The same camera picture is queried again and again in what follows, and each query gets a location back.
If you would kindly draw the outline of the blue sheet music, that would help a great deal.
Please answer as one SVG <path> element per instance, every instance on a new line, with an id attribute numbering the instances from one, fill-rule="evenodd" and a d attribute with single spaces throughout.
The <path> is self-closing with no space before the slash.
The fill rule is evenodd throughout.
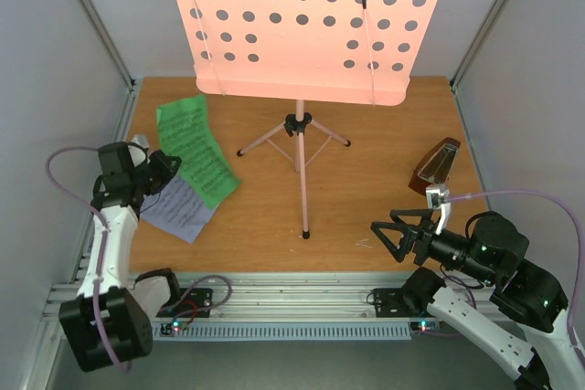
<path id="1" fill-rule="evenodd" d="M 177 175 L 160 193 L 144 199 L 140 220 L 193 244 L 215 212 Z"/>

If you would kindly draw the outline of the brown wooden metronome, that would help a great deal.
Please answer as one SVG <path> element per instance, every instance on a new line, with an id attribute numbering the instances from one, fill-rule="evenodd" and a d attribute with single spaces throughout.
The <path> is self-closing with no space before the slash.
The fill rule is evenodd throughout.
<path id="1" fill-rule="evenodd" d="M 445 184 L 461 148 L 461 142 L 445 137 L 433 146 L 413 169 L 408 188 L 419 195 L 426 194 L 432 184 Z"/>

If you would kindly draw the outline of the green sheet music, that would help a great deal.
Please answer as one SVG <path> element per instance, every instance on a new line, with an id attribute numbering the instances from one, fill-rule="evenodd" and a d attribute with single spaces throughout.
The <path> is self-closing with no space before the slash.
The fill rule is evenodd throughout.
<path id="1" fill-rule="evenodd" d="M 182 160 L 179 175 L 206 207 L 217 208 L 240 185 L 208 122 L 207 96 L 176 100 L 156 109 L 160 149 Z"/>

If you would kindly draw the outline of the pink music stand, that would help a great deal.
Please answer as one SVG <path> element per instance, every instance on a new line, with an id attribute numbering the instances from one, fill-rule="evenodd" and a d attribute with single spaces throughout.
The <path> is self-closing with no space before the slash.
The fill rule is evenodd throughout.
<path id="1" fill-rule="evenodd" d="M 206 94 L 396 106 L 438 0 L 176 0 Z"/>

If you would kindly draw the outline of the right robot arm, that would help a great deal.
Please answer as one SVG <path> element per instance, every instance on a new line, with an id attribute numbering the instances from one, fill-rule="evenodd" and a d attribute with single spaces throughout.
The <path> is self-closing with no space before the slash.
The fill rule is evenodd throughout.
<path id="1" fill-rule="evenodd" d="M 581 389 L 584 354 L 568 329 L 569 301 L 558 280 L 525 258 L 528 239 L 496 212 L 478 214 L 471 235 L 442 229 L 430 209 L 393 210 L 388 222 L 370 228 L 391 256 L 401 262 L 412 253 L 417 269 L 399 290 L 375 289 L 379 317 L 394 309 L 409 317 L 446 322 L 490 357 L 517 389 Z M 525 337 L 519 339 L 461 299 L 434 271 L 432 259 L 485 287 L 489 300 Z"/>

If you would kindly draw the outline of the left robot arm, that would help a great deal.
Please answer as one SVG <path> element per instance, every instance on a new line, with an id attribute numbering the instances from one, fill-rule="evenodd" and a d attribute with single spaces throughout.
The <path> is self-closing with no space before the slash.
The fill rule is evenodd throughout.
<path id="1" fill-rule="evenodd" d="M 156 269 L 129 281 L 133 237 L 144 199 L 176 176 L 181 160 L 150 151 L 139 138 L 96 151 L 101 173 L 86 206 L 93 217 L 87 272 L 73 300 L 60 304 L 58 319 L 84 372 L 111 365 L 130 370 L 153 349 L 152 321 L 179 312 L 184 292 L 171 269 Z"/>

